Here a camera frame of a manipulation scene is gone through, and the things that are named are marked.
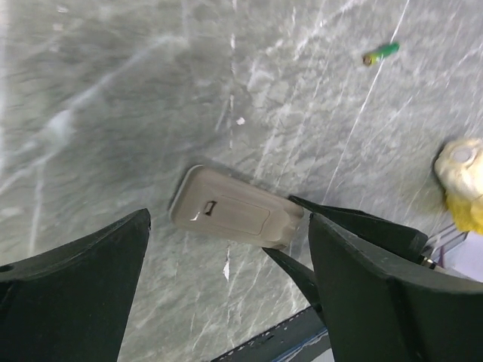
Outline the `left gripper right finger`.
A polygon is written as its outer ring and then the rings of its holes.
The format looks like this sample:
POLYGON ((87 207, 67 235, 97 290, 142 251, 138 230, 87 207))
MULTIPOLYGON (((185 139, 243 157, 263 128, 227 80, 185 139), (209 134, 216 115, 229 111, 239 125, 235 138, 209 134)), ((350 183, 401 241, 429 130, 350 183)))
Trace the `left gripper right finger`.
POLYGON ((335 360, 482 359, 481 283, 407 261, 319 214, 309 246, 335 360))

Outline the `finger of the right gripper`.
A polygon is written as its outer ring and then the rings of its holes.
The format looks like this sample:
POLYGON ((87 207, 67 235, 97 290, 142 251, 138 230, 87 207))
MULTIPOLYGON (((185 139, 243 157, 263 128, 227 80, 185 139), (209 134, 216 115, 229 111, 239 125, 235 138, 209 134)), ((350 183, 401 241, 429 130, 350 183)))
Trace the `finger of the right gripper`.
POLYGON ((280 250, 264 247, 263 251, 291 277, 321 322, 325 324, 325 317, 314 271, 280 250))
POLYGON ((361 210, 320 205, 291 195, 289 201, 317 213, 359 238, 416 264, 423 263, 429 237, 421 231, 382 219, 361 210))

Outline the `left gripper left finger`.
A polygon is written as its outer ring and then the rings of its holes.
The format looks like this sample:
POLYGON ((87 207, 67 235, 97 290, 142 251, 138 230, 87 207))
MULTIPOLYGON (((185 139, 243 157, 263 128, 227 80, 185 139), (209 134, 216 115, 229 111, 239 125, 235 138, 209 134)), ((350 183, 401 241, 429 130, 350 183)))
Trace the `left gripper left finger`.
POLYGON ((116 361, 143 266, 150 213, 1 266, 3 361, 116 361))

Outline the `beige remote control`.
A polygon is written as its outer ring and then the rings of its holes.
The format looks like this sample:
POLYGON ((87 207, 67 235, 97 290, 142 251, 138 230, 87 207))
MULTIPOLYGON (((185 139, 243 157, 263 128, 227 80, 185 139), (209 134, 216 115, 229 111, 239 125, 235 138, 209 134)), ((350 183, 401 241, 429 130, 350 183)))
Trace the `beige remote control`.
POLYGON ((280 250, 290 244, 304 210, 199 164, 186 172, 169 215, 180 229, 280 250))

